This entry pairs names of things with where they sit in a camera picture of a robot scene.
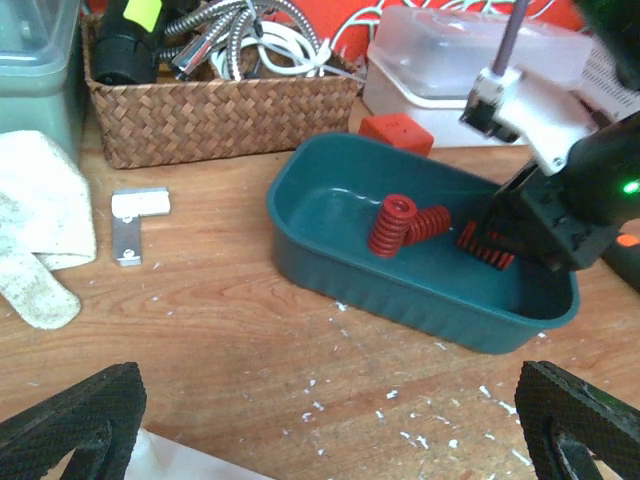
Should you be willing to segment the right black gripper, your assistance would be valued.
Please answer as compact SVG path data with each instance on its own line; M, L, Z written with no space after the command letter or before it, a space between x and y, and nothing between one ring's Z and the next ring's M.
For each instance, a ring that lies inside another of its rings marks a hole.
M564 203L557 175L525 165L493 195L479 219L479 243L551 271L590 268L618 229L582 220Z

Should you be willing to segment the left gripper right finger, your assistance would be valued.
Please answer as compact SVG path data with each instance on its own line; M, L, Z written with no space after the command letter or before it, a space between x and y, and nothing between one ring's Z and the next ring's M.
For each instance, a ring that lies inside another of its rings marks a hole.
M548 361L523 363L515 406L539 479L639 477L639 410Z

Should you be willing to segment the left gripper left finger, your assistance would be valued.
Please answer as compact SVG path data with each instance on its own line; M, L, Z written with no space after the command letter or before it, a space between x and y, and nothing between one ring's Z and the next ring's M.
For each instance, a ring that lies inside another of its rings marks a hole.
M67 454L63 479L122 479L146 410L135 362L111 365L1 422L1 477L40 479Z

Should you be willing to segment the red spring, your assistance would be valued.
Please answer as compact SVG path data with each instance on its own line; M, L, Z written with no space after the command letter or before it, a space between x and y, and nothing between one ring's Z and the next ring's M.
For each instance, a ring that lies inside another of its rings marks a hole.
M451 227L449 210L435 205L418 211L405 234L403 245L411 246L446 233Z
M507 269L515 259L515 255L504 250L491 247L486 241L476 236L478 223L469 220L459 235L456 246L477 260L497 270Z
M402 194L386 196L368 237L370 250L382 258L394 257L417 212L415 202L409 197Z

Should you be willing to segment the white peg base plate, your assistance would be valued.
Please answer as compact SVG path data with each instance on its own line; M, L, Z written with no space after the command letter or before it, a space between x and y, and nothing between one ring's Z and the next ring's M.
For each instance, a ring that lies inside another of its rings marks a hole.
M124 478L256 480L267 476L140 428Z

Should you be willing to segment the beige work glove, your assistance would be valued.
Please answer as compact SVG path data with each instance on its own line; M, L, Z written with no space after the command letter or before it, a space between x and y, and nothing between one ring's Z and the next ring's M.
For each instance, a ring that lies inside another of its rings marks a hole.
M1 135L1 295L30 326L55 330L81 301L53 275L97 257L91 193L76 163L42 132Z

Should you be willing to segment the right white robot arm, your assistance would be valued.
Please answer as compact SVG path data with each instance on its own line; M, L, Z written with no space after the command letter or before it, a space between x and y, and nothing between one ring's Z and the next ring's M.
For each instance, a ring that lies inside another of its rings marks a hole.
M526 10L515 3L461 119L488 137L524 139L532 159L458 244L498 269L518 256L552 271L583 270L639 216L639 115L611 122L578 95L509 66Z

